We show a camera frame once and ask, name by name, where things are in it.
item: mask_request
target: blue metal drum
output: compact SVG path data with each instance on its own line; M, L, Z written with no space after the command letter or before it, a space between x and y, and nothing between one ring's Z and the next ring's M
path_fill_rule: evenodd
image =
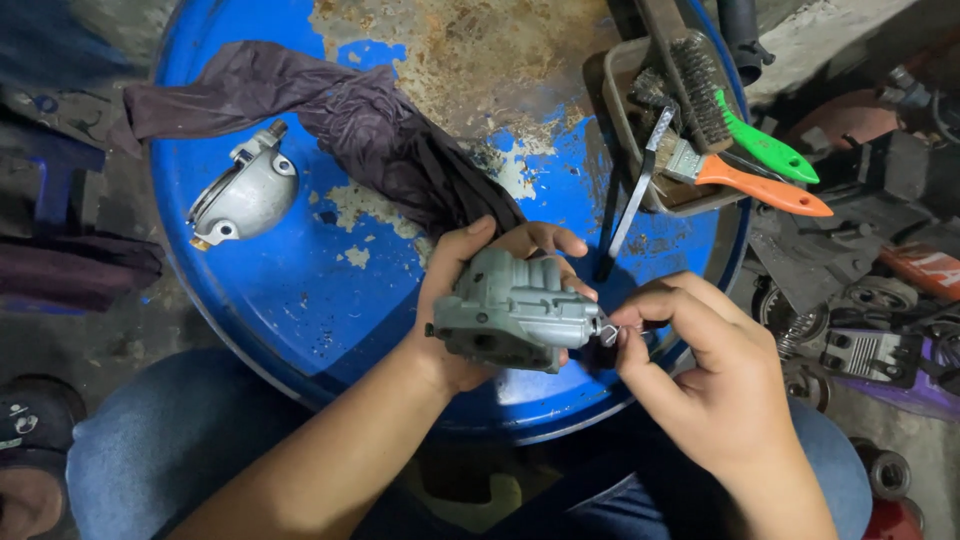
M167 29L156 83L192 82L221 44L240 39L360 69L392 64L397 84L485 163L527 218L587 240L591 255L574 265L592 273L612 160L585 66L620 40L605 0L185 0ZM320 408L410 330L430 246L320 152L294 114L282 117L290 132L280 148L300 171L300 195L261 236L201 252L185 225L191 203L231 165L229 151L256 128L154 141L151 170L171 260L197 307L263 377ZM728 286L745 248L745 208L684 219L641 214L619 267L597 287L601 304L613 308L639 283L685 269ZM661 338L658 362L669 366L686 346ZM616 373L587 373L576 362L557 376L506 371L456 399L434 432L529 444L631 400Z

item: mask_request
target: small spring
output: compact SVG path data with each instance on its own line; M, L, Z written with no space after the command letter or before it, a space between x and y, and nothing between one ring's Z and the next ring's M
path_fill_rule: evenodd
M790 318L786 330L777 334L777 353L781 361L790 359L802 343L800 340L808 335L817 324L817 315L811 311L806 315L794 315Z

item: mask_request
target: concrete floor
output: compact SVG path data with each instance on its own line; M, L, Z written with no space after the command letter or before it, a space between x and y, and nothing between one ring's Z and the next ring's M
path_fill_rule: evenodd
M903 8L930 5L936 0L897 2L898 7ZM142 65L149 62L175 3L175 0L143 3L76 0L78 10L91 21L91 26L102 29L107 38ZM766 28L772 28L780 22L777 19L782 20L803 3L801 0L761 1L761 20ZM855 2L831 0L828 4L843 7ZM875 24L865 24L860 30L872 33L884 20L886 18L874 21ZM780 32L788 36L787 30L781 29ZM822 52L824 57L821 60L805 61L819 67L847 47L849 40L844 43ZM806 70L784 68L783 71L772 71L768 81L776 88L788 87L802 81L805 73ZM774 90L765 87L762 93L768 91ZM99 140L103 140L107 118L118 104L119 92L116 87L100 88L97 92L111 103L74 95L61 101L57 114L41 116L54 127L91 140L70 127L69 120L90 120L92 110L107 110L105 119L90 129L92 142L101 144ZM14 93L4 98L23 110L31 109L22 95ZM11 170L9 161L0 161L0 183L12 182L16 175ZM98 230L156 239L150 183L142 163L124 155L110 154L105 174L91 179L90 187L98 203L95 205L99 209ZM745 272L734 296L749 299L754 277ZM0 328L3 329L0 331L0 351L4 351L5 357L0 364L0 380L22 373L49 373L74 384L91 409L137 370L160 358L183 350L222 346L190 304L172 272L166 272L150 289L122 299L110 313L85 317L0 314ZM910 497L926 515L927 538L960 538L960 530L954 525L960 518L960 470L954 458L960 450L960 427L897 411L845 388L837 389L828 414L847 435L871 438L881 448L894 450L907 458L914 474Z

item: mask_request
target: green-handled brush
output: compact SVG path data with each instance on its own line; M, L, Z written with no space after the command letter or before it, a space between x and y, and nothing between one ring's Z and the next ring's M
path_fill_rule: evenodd
M813 170L813 166L799 152L737 118L727 107L723 88L717 88L714 97L723 112L724 120L727 121L733 140L744 150L785 177L808 184L820 183L820 177Z

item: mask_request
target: orange-handled paint brush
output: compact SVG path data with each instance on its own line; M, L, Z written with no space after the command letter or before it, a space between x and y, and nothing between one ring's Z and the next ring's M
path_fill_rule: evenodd
M663 171L688 184L722 184L739 189L771 207L812 217L833 215L826 203L795 185L745 173L727 165L719 156L701 156L683 139Z

